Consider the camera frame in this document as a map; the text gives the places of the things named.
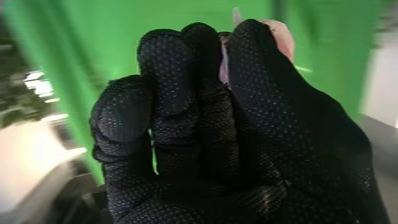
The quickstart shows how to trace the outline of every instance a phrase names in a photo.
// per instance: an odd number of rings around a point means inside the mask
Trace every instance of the green backdrop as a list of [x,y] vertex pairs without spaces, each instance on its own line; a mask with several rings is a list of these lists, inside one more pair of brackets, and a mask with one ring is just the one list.
[[[25,54],[52,81],[69,128],[93,147],[89,112],[110,79],[139,72],[144,33],[192,22],[231,31],[244,19],[276,18],[293,32],[295,65],[309,83],[340,100],[356,118],[382,0],[9,0],[5,18]],[[101,181],[101,169],[87,153]]]

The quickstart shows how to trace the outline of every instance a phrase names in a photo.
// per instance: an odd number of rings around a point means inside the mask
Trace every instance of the hand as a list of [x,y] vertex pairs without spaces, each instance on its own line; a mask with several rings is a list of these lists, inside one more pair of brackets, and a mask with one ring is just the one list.
[[101,94],[91,127],[116,223],[386,223],[366,136],[254,20],[228,57],[231,90],[215,30],[149,32],[142,75]]

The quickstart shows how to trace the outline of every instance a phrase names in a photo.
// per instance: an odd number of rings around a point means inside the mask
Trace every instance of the green fabric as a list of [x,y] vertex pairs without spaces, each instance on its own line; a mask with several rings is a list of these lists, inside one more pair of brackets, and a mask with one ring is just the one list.
[[[286,0],[299,71],[356,117],[380,0]],[[272,18],[265,0],[9,0],[5,16],[32,64],[45,72],[69,114],[77,140],[93,147],[89,111],[107,80],[139,73],[137,44],[157,28],[192,22],[231,31],[231,9]],[[87,153],[101,181],[101,169]]]

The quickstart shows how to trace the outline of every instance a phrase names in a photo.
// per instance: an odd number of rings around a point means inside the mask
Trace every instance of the textured glove fabric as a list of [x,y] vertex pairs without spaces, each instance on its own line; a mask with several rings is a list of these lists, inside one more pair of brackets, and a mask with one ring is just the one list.
[[116,223],[387,223],[370,142],[338,102],[308,85],[268,26],[220,40],[196,23],[155,30],[141,75],[110,82],[93,109]]

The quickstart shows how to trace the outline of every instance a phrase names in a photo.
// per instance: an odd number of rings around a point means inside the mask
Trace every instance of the finger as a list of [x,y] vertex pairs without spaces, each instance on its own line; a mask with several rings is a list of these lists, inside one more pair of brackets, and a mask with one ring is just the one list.
[[302,223],[338,213],[332,223],[380,222],[366,136],[338,102],[306,83],[277,50],[270,28],[254,20],[240,24],[229,39],[229,81],[240,147],[251,148],[240,154],[245,172],[261,180],[261,167],[268,162],[276,165],[290,186],[286,214],[308,214]]
[[109,85],[93,108],[94,158],[103,165],[109,207],[116,220],[151,197],[151,88],[141,76]]
[[153,141],[162,177],[199,175],[199,144],[194,127],[197,103],[194,94],[194,52],[173,30],[149,32],[141,41],[142,75],[155,79]]
[[240,161],[229,91],[219,79],[220,38],[213,28],[203,23],[192,24],[181,33],[196,50],[201,169],[206,179],[226,184],[238,180]]

